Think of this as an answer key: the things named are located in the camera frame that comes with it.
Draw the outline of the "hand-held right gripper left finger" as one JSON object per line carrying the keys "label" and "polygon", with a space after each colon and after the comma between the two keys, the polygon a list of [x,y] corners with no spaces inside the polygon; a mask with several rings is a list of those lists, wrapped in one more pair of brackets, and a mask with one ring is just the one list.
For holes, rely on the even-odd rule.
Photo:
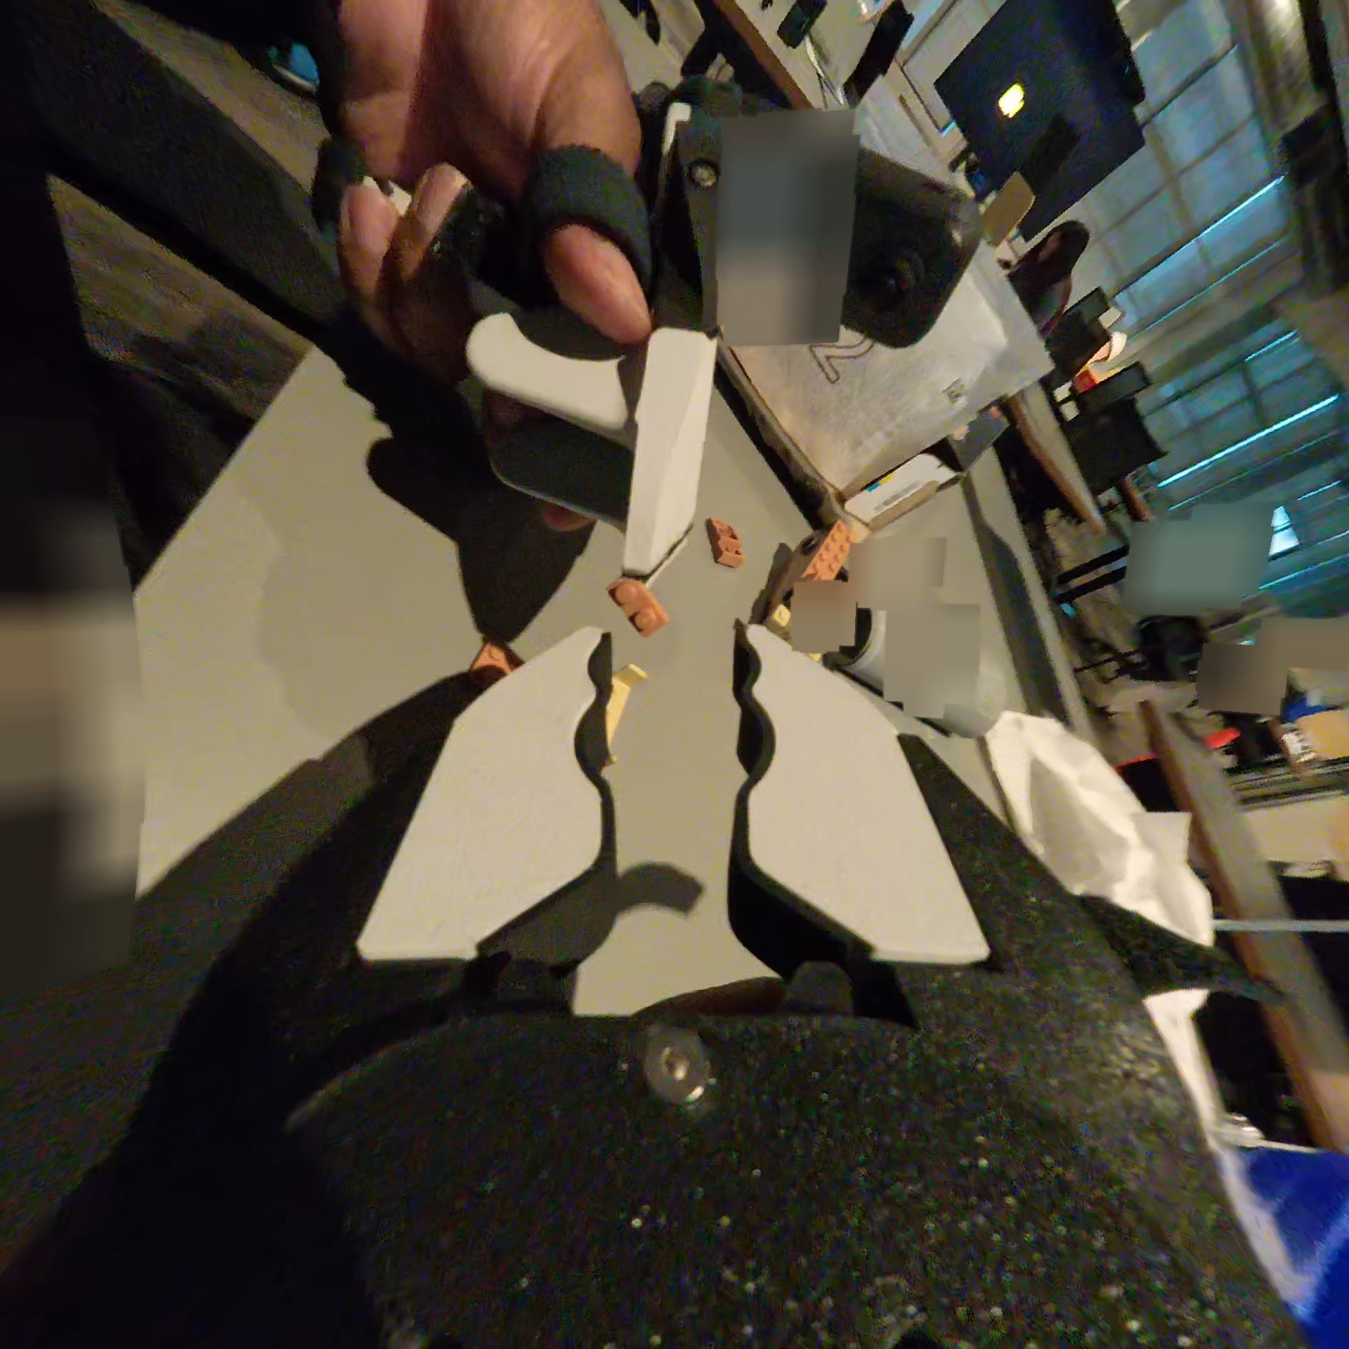
{"label": "hand-held right gripper left finger", "polygon": [[577,629],[455,718],[359,933],[369,963],[593,954],[616,917],[613,644]]}

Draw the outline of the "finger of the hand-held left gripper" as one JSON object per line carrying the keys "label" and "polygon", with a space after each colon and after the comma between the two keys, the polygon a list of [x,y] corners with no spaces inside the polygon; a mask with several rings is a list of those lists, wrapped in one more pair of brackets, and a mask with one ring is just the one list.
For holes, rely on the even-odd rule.
{"label": "finger of the hand-held left gripper", "polygon": [[627,576],[654,576],[693,525],[715,348],[712,335],[690,329],[656,329],[645,347],[621,563]]}

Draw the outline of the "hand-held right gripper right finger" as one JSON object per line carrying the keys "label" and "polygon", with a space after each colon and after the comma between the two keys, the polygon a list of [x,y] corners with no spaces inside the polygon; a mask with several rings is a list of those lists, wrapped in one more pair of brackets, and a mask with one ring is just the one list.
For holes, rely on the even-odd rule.
{"label": "hand-held right gripper right finger", "polygon": [[736,872],[887,965],[979,965],[990,949],[950,851],[874,700],[736,621]]}

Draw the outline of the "small orange brick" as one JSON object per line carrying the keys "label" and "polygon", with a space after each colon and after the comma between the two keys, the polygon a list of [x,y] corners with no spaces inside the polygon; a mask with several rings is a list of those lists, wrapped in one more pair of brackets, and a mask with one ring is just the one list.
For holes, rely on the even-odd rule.
{"label": "small orange brick", "polygon": [[669,623],[669,615],[653,591],[640,579],[617,576],[606,586],[606,594],[638,636],[653,636]]}

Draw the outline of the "tan brick assembly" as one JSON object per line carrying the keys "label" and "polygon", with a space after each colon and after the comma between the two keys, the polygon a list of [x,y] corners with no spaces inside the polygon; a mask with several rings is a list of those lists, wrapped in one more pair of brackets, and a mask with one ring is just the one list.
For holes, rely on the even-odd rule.
{"label": "tan brick assembly", "polygon": [[609,693],[603,710],[603,746],[606,750],[603,767],[611,767],[616,763],[614,738],[621,716],[632,692],[646,682],[646,679],[646,673],[635,663],[626,663],[611,673]]}

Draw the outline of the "blue plastic bin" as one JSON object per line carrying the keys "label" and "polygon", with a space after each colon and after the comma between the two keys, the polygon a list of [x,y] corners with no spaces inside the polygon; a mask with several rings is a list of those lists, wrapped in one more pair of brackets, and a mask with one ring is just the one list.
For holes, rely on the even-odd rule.
{"label": "blue plastic bin", "polygon": [[1223,1148],[1241,1227],[1308,1346],[1347,1346],[1347,1156],[1284,1145]]}

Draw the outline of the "grey desk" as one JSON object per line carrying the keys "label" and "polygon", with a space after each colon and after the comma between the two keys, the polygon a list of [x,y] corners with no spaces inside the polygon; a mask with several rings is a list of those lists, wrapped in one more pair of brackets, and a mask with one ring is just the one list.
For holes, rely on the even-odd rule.
{"label": "grey desk", "polygon": [[[740,568],[712,562],[728,522]],[[137,901],[250,902],[407,753],[438,753],[484,639],[532,660],[611,632],[648,676],[616,732],[616,917],[579,1002],[624,1010],[760,973],[725,893],[733,623],[805,518],[719,392],[696,522],[637,636],[606,596],[622,538],[555,533],[463,430],[388,430],[324,353],[298,363],[134,594],[145,734]]]}

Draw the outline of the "person's left hand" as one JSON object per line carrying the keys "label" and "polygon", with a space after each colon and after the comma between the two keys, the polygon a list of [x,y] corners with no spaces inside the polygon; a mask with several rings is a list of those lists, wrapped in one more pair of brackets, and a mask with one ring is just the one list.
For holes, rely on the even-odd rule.
{"label": "person's left hand", "polygon": [[330,11],[333,120],[362,160],[335,207],[341,284],[394,356],[457,384],[475,316],[433,237],[465,189],[511,202],[555,149],[585,146],[634,176],[642,131],[624,64],[597,3]]}

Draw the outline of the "white printed paper bag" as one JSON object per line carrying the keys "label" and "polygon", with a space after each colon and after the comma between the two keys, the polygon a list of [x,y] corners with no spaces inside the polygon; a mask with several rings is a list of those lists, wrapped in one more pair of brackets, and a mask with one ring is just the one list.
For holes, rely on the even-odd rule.
{"label": "white printed paper bag", "polygon": [[979,245],[913,347],[841,329],[829,343],[732,347],[727,363],[765,441],[842,496],[1046,376],[1051,359],[995,252]]}

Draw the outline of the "grey instruction booklet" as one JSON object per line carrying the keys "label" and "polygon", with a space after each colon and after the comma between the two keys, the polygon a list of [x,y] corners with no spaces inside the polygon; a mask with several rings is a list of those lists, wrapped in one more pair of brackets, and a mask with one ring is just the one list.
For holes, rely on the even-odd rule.
{"label": "grey instruction booklet", "polygon": [[902,602],[894,653],[886,649],[886,612],[857,605],[852,637],[821,663],[958,737],[985,735],[1006,708],[1006,676],[976,604]]}

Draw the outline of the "orange and tan brick model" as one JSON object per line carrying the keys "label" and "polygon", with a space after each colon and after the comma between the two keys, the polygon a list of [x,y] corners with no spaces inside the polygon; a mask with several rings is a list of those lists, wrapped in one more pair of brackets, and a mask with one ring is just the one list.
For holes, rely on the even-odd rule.
{"label": "orange and tan brick model", "polygon": [[788,639],[793,597],[807,583],[836,581],[847,575],[852,533],[844,522],[810,531],[793,547],[780,544],[768,563],[764,586],[752,600],[748,623]]}

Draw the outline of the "dark printed cardboard box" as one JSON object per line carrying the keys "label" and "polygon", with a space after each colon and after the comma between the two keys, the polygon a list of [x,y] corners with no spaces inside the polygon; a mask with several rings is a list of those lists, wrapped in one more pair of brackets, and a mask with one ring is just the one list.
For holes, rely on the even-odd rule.
{"label": "dark printed cardboard box", "polygon": [[846,498],[841,510],[866,531],[879,531],[900,515],[953,485],[1009,425],[1001,406],[987,408],[955,435],[891,467]]}

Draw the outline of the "large black monitor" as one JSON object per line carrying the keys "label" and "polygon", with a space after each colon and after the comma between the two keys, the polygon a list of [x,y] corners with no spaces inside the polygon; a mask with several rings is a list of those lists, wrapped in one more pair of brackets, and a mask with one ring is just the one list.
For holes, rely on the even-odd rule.
{"label": "large black monitor", "polygon": [[1046,229],[1144,146],[1144,98],[1109,1],[1005,1],[935,75],[976,199],[1013,176],[1033,196],[1027,234]]}

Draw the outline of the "empty white paper bag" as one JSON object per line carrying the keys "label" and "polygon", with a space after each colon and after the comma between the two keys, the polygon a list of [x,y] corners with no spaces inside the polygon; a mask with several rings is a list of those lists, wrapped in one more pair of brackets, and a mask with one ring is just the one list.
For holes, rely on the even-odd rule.
{"label": "empty white paper bag", "polygon": [[1146,811],[1091,745],[1003,713],[984,737],[1013,827],[1066,889],[1215,947],[1210,899],[1183,857],[1189,816]]}

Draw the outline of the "long wooden top table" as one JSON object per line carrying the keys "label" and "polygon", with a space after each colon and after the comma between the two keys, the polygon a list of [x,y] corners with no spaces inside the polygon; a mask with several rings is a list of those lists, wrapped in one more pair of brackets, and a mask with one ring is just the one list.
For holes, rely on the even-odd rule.
{"label": "long wooden top table", "polygon": [[1037,382],[998,398],[1006,424],[1016,430],[1030,461],[1049,485],[1054,509],[1069,514],[1094,536],[1104,536],[1107,525],[1096,496],[1074,457],[1056,404]]}

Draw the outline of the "black office chair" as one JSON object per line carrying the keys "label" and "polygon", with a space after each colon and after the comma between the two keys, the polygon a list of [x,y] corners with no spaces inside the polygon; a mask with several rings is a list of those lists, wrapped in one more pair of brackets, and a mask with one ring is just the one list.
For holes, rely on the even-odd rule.
{"label": "black office chair", "polygon": [[1135,361],[1072,393],[1074,414],[1064,422],[1064,435],[1093,494],[1165,456],[1136,408],[1136,396],[1151,384],[1144,366]]}

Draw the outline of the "grey metal stand pole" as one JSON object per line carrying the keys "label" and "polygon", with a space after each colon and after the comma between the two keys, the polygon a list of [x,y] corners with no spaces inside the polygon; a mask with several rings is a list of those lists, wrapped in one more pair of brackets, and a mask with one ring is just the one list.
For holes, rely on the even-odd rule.
{"label": "grey metal stand pole", "polygon": [[1265,1024],[1321,1148],[1347,1150],[1347,1037],[1337,1003],[1303,936],[1292,928],[1284,891],[1244,822],[1221,767],[1199,738],[1154,702],[1139,705],[1149,748],[1180,811],[1218,914],[1247,971],[1282,994]]}

